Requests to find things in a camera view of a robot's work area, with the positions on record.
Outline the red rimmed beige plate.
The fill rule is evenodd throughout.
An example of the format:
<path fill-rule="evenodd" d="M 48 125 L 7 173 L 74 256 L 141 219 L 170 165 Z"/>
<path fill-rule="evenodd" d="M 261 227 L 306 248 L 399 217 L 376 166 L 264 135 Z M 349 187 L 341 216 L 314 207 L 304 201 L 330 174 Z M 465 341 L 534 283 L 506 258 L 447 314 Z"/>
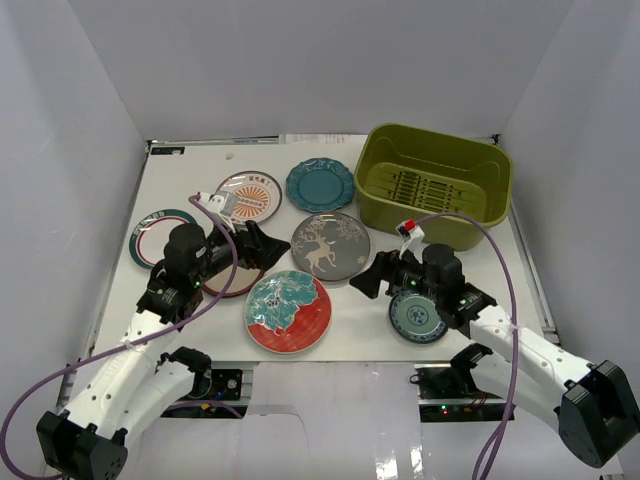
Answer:
<path fill-rule="evenodd" d="M 209 279 L 202 286 L 202 290 L 212 296 L 219 295 L 223 287 L 228 282 L 231 273 L 232 267 L 226 268 L 224 271 Z M 238 267 L 233 281 L 230 283 L 222 297 L 232 298 L 246 294 L 263 276 L 263 270 Z"/>

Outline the grey deer plate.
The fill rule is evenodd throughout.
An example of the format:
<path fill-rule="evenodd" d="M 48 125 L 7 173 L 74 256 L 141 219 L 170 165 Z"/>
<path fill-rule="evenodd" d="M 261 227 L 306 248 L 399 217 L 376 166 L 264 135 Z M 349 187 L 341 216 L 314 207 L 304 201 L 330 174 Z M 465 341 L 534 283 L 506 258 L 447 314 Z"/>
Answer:
<path fill-rule="evenodd" d="M 296 265 L 319 280 L 339 282 L 367 264 L 371 240 L 364 225 L 340 212 L 307 217 L 295 229 L 291 252 Z"/>

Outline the red teal floral plate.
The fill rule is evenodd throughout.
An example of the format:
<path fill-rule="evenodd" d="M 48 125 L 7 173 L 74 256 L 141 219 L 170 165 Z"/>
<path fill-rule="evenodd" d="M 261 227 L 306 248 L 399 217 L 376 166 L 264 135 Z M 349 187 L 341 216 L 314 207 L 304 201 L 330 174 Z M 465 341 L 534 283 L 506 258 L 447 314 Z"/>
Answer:
<path fill-rule="evenodd" d="M 314 276 L 295 270 L 269 274 L 249 292 L 244 324 L 250 338 L 276 354 L 293 355 L 317 344 L 332 318 L 330 296 Z"/>

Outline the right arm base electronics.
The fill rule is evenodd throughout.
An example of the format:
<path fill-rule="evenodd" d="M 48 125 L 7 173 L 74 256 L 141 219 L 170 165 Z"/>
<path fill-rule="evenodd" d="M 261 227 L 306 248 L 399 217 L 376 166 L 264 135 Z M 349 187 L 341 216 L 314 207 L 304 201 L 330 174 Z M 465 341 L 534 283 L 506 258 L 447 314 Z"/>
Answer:
<path fill-rule="evenodd" d="M 409 383 L 417 388 L 423 424 L 499 422 L 502 419 L 504 400 L 461 379 L 449 363 L 416 364 Z"/>

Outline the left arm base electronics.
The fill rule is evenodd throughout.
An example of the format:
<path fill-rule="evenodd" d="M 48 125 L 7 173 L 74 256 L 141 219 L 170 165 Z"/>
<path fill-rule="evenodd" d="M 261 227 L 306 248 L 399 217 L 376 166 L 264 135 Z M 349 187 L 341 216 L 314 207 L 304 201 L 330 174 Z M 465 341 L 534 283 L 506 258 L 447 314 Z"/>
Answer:
<path fill-rule="evenodd" d="M 248 396 L 243 393 L 241 369 L 213 369 L 199 384 L 163 414 L 175 419 L 242 419 Z"/>

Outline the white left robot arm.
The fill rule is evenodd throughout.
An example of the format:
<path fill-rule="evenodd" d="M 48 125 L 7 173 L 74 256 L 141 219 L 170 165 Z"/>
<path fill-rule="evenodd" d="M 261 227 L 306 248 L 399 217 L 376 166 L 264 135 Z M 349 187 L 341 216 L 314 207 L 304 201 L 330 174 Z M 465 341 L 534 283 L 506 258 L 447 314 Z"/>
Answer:
<path fill-rule="evenodd" d="M 176 400 L 211 387 L 211 359 L 188 347 L 168 352 L 203 300 L 202 286 L 233 266 L 266 271 L 289 250 L 253 221 L 237 229 L 174 227 L 164 257 L 119 345 L 62 412 L 45 413 L 36 432 L 46 464 L 72 479 L 114 479 L 127 447 Z"/>

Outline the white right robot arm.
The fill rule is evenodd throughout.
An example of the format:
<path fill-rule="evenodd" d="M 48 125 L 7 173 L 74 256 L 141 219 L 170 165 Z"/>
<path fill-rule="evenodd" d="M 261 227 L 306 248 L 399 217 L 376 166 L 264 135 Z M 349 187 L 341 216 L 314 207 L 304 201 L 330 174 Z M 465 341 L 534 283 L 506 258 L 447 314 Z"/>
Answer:
<path fill-rule="evenodd" d="M 497 301 L 465 279 L 452 248 L 435 244 L 420 259 L 379 252 L 351 286 L 374 299 L 423 296 L 448 328 L 471 343 L 453 357 L 453 390 L 472 399 L 484 391 L 506 398 L 556 431 L 584 464 L 601 468 L 639 432 L 639 410 L 624 371 L 575 356 L 528 328 L 516 327 Z"/>

